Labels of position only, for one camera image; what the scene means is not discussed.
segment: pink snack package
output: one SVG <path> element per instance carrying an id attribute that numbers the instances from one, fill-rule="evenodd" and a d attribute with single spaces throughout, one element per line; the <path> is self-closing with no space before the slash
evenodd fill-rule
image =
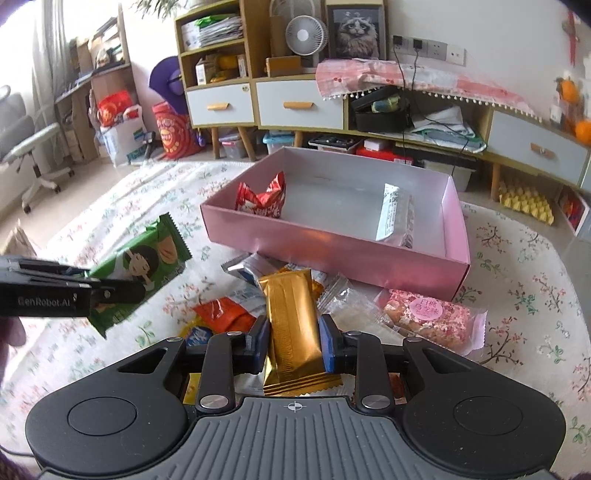
<path id="1" fill-rule="evenodd" d="M 459 355 L 484 347 L 485 311 L 387 288 L 375 303 L 387 314 L 392 327 L 414 332 Z"/>

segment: wooden cabinet leg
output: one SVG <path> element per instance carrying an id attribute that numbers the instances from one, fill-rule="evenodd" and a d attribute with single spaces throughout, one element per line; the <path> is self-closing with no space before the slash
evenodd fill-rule
<path id="1" fill-rule="evenodd" d="M 213 158 L 216 160 L 220 157 L 220 136 L 217 127 L 212 128 L 212 144 L 213 144 Z"/>
<path id="2" fill-rule="evenodd" d="M 252 146 L 251 138 L 248 136 L 248 131 L 244 127 L 238 127 L 238 133 L 240 133 L 240 138 L 242 138 L 248 158 L 250 158 L 250 161 L 256 161 L 255 149 Z"/>
<path id="3" fill-rule="evenodd" d="M 501 164 L 493 163 L 492 165 L 492 184 L 491 184 L 491 200 L 499 201 L 499 184 L 501 183 Z"/>
<path id="4" fill-rule="evenodd" d="M 304 145 L 304 132 L 296 130 L 295 134 L 294 147 L 301 148 Z"/>

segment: drawer handle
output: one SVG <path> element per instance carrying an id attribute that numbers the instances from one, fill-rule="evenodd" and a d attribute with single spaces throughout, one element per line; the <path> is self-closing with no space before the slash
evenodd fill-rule
<path id="1" fill-rule="evenodd" d="M 229 103 L 214 103 L 213 105 L 208 105 L 207 110 L 214 112 L 219 110 L 228 110 L 229 106 Z"/>
<path id="2" fill-rule="evenodd" d="M 289 110 L 310 110 L 314 102 L 283 102 L 283 108 Z"/>
<path id="3" fill-rule="evenodd" d="M 556 154 L 553 151 L 536 145 L 535 143 L 531 144 L 531 151 L 541 155 L 544 158 L 547 158 L 548 160 L 554 160 L 556 158 Z"/>

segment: pink box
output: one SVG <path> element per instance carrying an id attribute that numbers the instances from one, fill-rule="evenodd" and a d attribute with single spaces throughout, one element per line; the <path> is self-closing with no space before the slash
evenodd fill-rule
<path id="1" fill-rule="evenodd" d="M 238 184 L 263 192 L 285 172 L 281 219 L 234 210 Z M 413 249 L 376 242 L 384 184 L 414 196 Z M 466 225 L 449 175 L 357 155 L 282 148 L 201 205 L 212 242 L 351 280 L 452 300 L 470 268 Z"/>

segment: tiled floor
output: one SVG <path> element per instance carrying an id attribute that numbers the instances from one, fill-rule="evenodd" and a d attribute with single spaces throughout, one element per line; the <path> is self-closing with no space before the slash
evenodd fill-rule
<path id="1" fill-rule="evenodd" d="M 193 160 L 212 160 L 212 153 L 195 155 Z M 62 192 L 58 195 L 46 191 L 32 203 L 33 211 L 25 215 L 20 207 L 16 207 L 0 219 L 0 245 L 14 227 L 17 219 L 33 242 L 44 247 L 49 239 L 64 228 L 83 210 L 89 207 L 99 196 L 108 192 L 120 179 L 132 172 L 134 167 L 113 168 L 109 162 L 94 161 L 88 165 L 75 168 L 76 175 L 64 178 L 60 183 Z M 460 198 L 469 203 L 503 212 L 531 229 L 548 238 L 558 251 L 567 267 L 569 276 L 579 296 L 583 314 L 591 326 L 591 244 L 574 238 L 566 221 L 557 215 L 552 227 L 522 213 L 504 209 L 499 203 L 488 197 L 485 187 L 470 184 L 470 192 L 460 194 Z"/>

